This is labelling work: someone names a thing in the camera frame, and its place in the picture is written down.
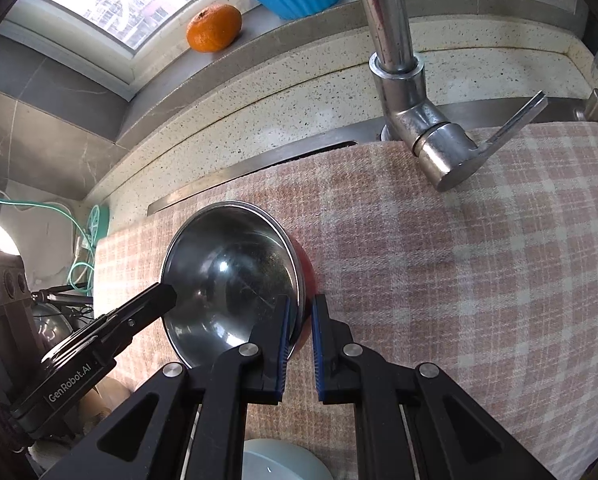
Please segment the light blue ceramic bowl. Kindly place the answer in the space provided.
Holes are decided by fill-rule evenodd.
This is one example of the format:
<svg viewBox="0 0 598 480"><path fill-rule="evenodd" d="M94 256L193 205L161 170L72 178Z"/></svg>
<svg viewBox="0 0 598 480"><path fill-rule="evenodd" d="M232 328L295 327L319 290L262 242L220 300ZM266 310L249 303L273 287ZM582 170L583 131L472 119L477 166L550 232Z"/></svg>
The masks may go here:
<svg viewBox="0 0 598 480"><path fill-rule="evenodd" d="M282 440L252 439L244 442L241 478L332 480L334 477L306 448Z"/></svg>

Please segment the stainless steel bowl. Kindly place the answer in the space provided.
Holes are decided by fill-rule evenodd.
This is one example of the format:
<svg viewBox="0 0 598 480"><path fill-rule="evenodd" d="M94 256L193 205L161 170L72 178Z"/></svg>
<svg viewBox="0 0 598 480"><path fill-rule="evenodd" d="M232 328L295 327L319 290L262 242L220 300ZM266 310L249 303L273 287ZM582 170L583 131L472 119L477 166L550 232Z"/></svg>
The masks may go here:
<svg viewBox="0 0 598 480"><path fill-rule="evenodd" d="M176 292L163 327L178 358L208 365L250 338L268 320L279 296L297 306L293 350L302 328L305 282L290 236L268 212L232 200L195 212L166 251L161 281Z"/></svg>

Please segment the chrome kitchen faucet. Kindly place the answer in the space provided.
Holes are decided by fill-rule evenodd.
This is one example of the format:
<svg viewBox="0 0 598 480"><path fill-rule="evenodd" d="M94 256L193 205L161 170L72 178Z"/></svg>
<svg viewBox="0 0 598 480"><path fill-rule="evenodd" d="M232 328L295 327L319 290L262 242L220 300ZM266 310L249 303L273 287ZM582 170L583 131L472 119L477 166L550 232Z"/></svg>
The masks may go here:
<svg viewBox="0 0 598 480"><path fill-rule="evenodd" d="M488 140L478 145L428 99L425 63L413 48L405 0L360 0L376 51L374 75L388 137L404 142L428 181L445 192L466 181L548 104L538 92Z"/></svg>

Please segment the pink plaid cloth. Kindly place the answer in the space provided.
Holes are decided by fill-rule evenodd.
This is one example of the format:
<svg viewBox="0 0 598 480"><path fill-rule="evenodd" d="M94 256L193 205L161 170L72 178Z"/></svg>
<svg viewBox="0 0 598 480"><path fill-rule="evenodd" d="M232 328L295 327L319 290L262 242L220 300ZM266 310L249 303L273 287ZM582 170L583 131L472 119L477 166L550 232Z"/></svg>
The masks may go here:
<svg viewBox="0 0 598 480"><path fill-rule="evenodd" d="M103 240L94 308L154 284L198 209L242 200L305 249L330 314L390 362L438 364L555 477L598 457L598 123L524 128L439 193L398 142L262 170Z"/></svg>

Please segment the orange tangerine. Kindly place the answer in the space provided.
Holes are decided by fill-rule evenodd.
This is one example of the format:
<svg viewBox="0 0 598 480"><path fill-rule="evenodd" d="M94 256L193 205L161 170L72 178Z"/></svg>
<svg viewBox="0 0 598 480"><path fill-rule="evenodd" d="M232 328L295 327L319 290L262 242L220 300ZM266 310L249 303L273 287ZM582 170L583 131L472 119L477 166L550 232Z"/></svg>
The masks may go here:
<svg viewBox="0 0 598 480"><path fill-rule="evenodd" d="M241 26L242 16L236 6L227 3L212 4L202 9L188 23L188 47L200 53L223 51L236 40Z"/></svg>

